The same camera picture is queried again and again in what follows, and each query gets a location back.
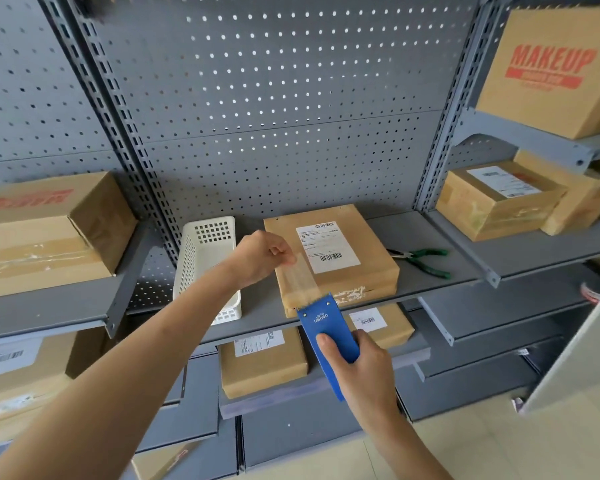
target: forearm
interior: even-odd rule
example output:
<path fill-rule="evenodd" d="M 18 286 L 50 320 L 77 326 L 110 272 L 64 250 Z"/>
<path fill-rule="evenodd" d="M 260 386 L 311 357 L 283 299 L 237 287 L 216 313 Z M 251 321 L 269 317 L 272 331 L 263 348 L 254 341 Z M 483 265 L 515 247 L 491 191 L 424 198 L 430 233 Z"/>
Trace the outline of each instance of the forearm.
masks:
<path fill-rule="evenodd" d="M 237 290 L 222 263 L 110 350 L 0 457 L 0 480 L 119 478 L 191 352 Z"/>
<path fill-rule="evenodd" d="M 376 425 L 369 435 L 399 480 L 453 480 L 399 414 Z"/>

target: hand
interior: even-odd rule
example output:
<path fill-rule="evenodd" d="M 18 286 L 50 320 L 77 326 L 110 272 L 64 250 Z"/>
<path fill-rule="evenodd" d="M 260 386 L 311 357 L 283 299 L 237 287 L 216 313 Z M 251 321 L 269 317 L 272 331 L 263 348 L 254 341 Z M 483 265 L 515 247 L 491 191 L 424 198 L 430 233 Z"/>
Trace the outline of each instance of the hand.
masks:
<path fill-rule="evenodd" d="M 236 278 L 238 289 L 266 278 L 278 266 L 295 263 L 296 257 L 288 243 L 279 235 L 263 230 L 244 236 L 223 262 Z"/>
<path fill-rule="evenodd" d="M 401 419 L 395 397 L 391 355 L 364 330 L 352 333 L 360 347 L 360 357 L 354 363 L 343 359 L 336 343 L 327 334 L 318 334 L 316 341 L 338 379 L 353 416 L 362 429 L 372 434 L 378 428 Z"/>

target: person's right arm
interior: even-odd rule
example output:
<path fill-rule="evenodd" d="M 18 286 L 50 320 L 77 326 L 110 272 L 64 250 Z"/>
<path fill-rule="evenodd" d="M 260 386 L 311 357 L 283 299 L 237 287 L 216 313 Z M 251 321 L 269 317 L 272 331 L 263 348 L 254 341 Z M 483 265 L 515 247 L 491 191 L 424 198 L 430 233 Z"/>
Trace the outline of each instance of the person's right arm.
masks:
<path fill-rule="evenodd" d="M 320 350 L 331 364 L 351 412 L 400 480 L 453 480 L 398 410 L 391 356 L 363 330 L 353 332 L 360 357 L 347 363 L 321 333 Z"/>

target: white plastic basket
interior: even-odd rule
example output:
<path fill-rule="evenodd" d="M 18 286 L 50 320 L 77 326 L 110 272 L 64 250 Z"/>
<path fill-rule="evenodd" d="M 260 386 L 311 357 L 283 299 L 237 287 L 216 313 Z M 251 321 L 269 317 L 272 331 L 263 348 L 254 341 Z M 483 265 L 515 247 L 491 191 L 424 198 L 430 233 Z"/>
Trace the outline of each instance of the white plastic basket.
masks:
<path fill-rule="evenodd" d="M 176 279 L 173 283 L 173 298 L 194 281 L 199 279 L 235 249 L 235 219 L 231 216 L 195 221 L 182 229 L 182 241 Z M 211 325 L 238 320 L 242 316 L 240 309 L 240 291 L 234 294 L 218 313 Z"/>

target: person's left hand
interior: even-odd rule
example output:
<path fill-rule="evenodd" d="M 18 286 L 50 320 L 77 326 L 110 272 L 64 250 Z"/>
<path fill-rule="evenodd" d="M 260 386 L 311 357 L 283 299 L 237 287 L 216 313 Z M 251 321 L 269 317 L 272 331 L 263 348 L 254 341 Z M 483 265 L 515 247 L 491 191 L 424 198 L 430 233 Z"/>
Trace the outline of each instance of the person's left hand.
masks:
<path fill-rule="evenodd" d="M 242 289 L 266 278 L 278 266 L 295 264 L 296 257 L 284 238 L 257 230 L 244 236 L 223 263 Z"/>

